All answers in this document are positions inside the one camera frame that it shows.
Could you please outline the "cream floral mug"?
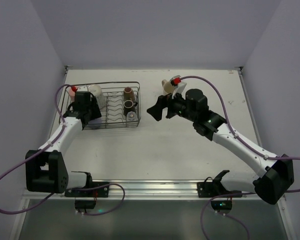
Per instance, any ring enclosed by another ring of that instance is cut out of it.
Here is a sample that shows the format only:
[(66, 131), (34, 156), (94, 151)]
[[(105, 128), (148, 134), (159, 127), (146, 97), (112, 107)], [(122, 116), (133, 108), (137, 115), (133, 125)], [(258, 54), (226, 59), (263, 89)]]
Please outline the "cream floral mug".
[(176, 87), (172, 85), (172, 82), (170, 80), (163, 79), (161, 81), (161, 85), (162, 85), (162, 94), (164, 96), (172, 94), (176, 89)]

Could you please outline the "lilac plastic cup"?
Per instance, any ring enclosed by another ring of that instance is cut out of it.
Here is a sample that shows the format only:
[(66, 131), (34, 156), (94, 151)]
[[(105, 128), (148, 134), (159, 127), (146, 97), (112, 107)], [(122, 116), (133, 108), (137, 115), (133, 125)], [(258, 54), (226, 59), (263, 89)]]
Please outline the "lilac plastic cup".
[(102, 126), (102, 123), (103, 123), (103, 120), (102, 120), (101, 117), (99, 117), (99, 118), (90, 120), (88, 122), (88, 126), (91, 127), (91, 128), (99, 128), (99, 127)]

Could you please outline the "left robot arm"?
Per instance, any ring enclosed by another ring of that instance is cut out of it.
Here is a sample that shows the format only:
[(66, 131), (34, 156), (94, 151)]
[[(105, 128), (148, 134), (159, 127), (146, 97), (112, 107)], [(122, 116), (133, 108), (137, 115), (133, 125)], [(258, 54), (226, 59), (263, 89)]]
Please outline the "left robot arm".
[(66, 190), (84, 188), (91, 177), (88, 172), (68, 171), (64, 160), (74, 138), (101, 112), (96, 97), (79, 91), (74, 102), (61, 115), (59, 127), (38, 150), (26, 153), (26, 188), (30, 192), (62, 194)]

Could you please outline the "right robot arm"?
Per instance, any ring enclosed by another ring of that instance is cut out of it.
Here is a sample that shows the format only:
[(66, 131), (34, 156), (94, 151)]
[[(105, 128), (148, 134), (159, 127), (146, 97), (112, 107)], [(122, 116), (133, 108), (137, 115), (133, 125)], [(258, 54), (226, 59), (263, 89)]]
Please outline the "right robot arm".
[(160, 121), (164, 109), (167, 109), (166, 118), (179, 116), (191, 121), (199, 135), (226, 148), (254, 171), (255, 176), (249, 176), (223, 170), (212, 180), (210, 189), (215, 195), (251, 192), (274, 205), (294, 182), (291, 160), (276, 160), (274, 153), (250, 140), (246, 143), (251, 148), (241, 143), (241, 134), (231, 131), (227, 120), (209, 109), (208, 99), (201, 90), (190, 89), (185, 96), (180, 93), (160, 95), (147, 113)]

